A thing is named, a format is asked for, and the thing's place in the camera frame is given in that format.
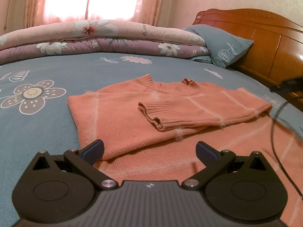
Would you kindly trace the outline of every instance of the sunlight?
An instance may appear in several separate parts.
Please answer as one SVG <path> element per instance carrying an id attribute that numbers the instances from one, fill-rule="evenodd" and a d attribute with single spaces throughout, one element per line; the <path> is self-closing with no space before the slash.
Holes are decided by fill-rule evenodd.
<path id="1" fill-rule="evenodd" d="M 86 5 L 87 0 L 45 0 L 44 19 L 56 17 L 62 21 L 84 19 Z"/>
<path id="2" fill-rule="evenodd" d="M 88 18 L 128 20 L 134 16 L 136 4 L 137 0 L 90 0 Z M 43 21 L 84 19 L 86 6 L 87 0 L 45 0 Z"/>
<path id="3" fill-rule="evenodd" d="M 90 0 L 88 13 L 93 18 L 130 19 L 134 16 L 137 0 Z"/>

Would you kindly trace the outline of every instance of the pink curtain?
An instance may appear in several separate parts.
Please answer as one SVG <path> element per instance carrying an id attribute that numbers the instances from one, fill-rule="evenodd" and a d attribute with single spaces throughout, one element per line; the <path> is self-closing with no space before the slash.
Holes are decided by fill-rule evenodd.
<path id="1" fill-rule="evenodd" d="M 156 25 L 162 0 L 26 0 L 25 28 L 81 19 L 129 20 Z"/>

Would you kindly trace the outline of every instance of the blue bedsheet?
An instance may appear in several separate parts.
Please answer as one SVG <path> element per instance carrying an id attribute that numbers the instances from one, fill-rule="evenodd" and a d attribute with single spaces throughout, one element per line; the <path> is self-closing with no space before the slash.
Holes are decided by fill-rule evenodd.
<path id="1" fill-rule="evenodd" d="M 181 82 L 187 77 L 228 89 L 245 87 L 271 102 L 272 114 L 285 101 L 240 72 L 169 57 L 94 53 L 43 57 L 3 65 L 0 68 L 0 103 L 3 102 L 0 107 L 0 226 L 11 226 L 18 219 L 11 202 L 12 190 L 36 152 L 45 149 L 50 154 L 61 154 L 69 148 L 79 147 L 67 97 L 97 91 L 145 74 L 151 74 L 158 82 Z M 302 112 L 288 105 L 282 111 L 281 119 L 303 137 Z"/>

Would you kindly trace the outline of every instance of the wooden headboard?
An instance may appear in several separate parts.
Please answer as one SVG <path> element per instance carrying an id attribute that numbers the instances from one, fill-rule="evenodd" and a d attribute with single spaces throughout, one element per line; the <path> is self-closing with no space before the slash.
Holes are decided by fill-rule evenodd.
<path id="1" fill-rule="evenodd" d="M 254 40 L 246 55 L 231 67 L 266 86 L 303 74 L 303 27 L 281 15 L 259 9 L 209 9 L 197 14 L 196 24 Z M 297 95 L 282 96 L 289 100 Z M 292 104 L 303 111 L 303 101 Z"/>

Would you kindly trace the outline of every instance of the ribbed cuff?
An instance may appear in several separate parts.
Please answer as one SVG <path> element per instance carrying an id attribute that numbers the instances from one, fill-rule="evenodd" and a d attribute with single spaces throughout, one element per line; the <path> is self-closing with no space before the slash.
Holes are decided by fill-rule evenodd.
<path id="1" fill-rule="evenodd" d="M 139 102 L 138 109 L 159 131 L 195 126 L 195 122 L 175 111 L 169 102 Z"/>

